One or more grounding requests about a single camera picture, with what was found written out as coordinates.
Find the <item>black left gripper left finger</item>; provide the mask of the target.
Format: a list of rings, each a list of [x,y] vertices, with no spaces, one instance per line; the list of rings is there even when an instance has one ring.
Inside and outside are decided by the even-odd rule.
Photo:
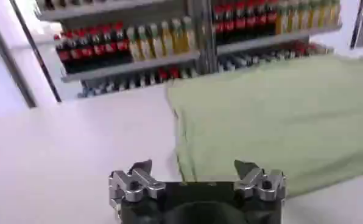
[[[108,176],[109,204],[118,209],[122,201],[140,202],[145,197],[161,198],[166,191],[166,183],[156,180],[152,175],[151,159],[136,162],[128,172],[114,170]]]

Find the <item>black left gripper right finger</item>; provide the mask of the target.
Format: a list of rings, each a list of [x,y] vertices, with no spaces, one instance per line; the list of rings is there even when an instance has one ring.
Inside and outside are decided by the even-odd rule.
[[[244,199],[258,197],[262,201],[284,200],[287,195],[286,176],[282,170],[272,169],[269,173],[255,163],[234,161],[240,180],[233,183],[235,192]]]

